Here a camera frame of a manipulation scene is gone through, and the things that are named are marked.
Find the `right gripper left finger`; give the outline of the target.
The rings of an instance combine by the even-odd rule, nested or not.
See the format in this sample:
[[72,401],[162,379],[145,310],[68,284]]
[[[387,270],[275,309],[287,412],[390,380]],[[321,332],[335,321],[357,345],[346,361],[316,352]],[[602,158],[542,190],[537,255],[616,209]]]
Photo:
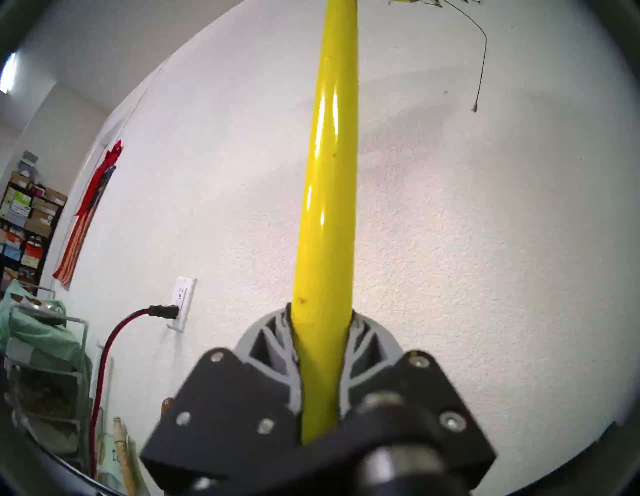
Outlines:
[[290,313],[287,304],[265,315],[234,349],[210,349],[197,361],[140,454],[163,491],[243,479],[300,445],[303,387]]

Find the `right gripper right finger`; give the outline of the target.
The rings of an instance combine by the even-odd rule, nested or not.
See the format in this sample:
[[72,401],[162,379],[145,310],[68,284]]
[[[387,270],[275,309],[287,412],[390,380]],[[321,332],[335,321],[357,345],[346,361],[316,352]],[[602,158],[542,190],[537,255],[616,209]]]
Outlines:
[[463,480],[482,480],[496,452],[454,385],[425,351],[403,351],[378,322],[353,312],[340,377],[340,420],[367,394],[390,391],[437,424],[443,460]]

